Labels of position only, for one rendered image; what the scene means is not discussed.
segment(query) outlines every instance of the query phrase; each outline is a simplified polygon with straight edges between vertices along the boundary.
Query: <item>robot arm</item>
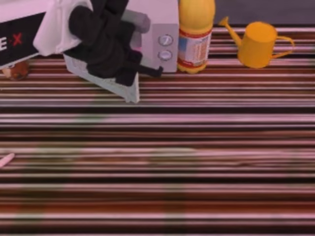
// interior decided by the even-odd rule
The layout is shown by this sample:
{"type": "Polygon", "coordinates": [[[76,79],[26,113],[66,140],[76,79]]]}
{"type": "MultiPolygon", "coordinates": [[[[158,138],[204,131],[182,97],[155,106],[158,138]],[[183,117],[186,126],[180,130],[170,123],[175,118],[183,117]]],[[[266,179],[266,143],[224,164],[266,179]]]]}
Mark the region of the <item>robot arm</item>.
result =
{"type": "Polygon", "coordinates": [[[149,30],[142,13],[126,10],[128,0],[0,0],[0,69],[37,55],[64,53],[87,63],[91,75],[131,86],[142,54],[131,49],[135,32],[149,30]]]}

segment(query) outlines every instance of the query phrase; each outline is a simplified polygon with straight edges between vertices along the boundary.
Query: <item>watering can handle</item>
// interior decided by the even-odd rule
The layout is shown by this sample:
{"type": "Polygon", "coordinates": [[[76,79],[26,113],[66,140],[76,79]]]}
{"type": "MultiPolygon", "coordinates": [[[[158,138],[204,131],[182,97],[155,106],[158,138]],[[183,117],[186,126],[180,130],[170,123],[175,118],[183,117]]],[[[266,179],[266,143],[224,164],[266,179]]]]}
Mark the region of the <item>watering can handle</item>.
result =
{"type": "Polygon", "coordinates": [[[292,44],[292,50],[284,52],[284,53],[275,54],[272,56],[272,59],[281,58],[281,57],[284,57],[286,55],[291,54],[293,52],[294,47],[295,47],[295,43],[294,43],[292,38],[285,37],[285,36],[278,36],[277,39],[283,39],[283,40],[289,41],[292,44]]]}

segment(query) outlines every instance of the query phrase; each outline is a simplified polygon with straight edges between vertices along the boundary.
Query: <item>knob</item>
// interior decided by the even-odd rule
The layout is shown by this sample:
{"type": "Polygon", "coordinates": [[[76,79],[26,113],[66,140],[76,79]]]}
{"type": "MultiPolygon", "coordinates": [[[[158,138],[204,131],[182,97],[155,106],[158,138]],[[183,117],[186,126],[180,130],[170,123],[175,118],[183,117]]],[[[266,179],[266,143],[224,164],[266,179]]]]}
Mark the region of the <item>knob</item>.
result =
{"type": "Polygon", "coordinates": [[[158,58],[160,58],[163,61],[170,60],[172,57],[173,54],[169,50],[159,52],[158,54],[158,58]]]}
{"type": "Polygon", "coordinates": [[[160,36],[158,38],[158,43],[162,46],[169,46],[173,43],[173,38],[172,36],[166,34],[166,35],[163,35],[163,36],[160,36]]]}

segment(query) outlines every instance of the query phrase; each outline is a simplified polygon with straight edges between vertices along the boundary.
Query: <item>red letter x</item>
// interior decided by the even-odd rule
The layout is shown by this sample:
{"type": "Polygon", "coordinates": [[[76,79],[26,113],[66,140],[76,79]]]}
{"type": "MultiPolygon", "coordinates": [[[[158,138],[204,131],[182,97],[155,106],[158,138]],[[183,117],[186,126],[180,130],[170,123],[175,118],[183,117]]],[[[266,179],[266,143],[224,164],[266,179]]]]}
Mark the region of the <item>red letter x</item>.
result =
{"type": "Polygon", "coordinates": [[[13,43],[13,46],[16,46],[17,44],[22,44],[21,36],[22,36],[22,33],[19,33],[18,35],[16,34],[13,35],[13,38],[15,40],[13,43]]]}

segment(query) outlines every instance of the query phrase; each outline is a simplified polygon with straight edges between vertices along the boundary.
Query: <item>watering can spout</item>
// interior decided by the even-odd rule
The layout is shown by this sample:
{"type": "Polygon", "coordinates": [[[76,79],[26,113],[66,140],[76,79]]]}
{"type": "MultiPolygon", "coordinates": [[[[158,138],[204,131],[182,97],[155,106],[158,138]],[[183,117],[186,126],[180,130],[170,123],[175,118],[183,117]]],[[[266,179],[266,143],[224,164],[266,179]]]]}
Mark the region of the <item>watering can spout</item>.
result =
{"type": "Polygon", "coordinates": [[[231,37],[233,38],[235,44],[237,47],[240,47],[242,44],[241,38],[237,35],[237,33],[231,28],[231,26],[228,24],[228,16],[224,17],[220,22],[219,26],[224,26],[227,28],[228,32],[230,33],[231,37]]]}

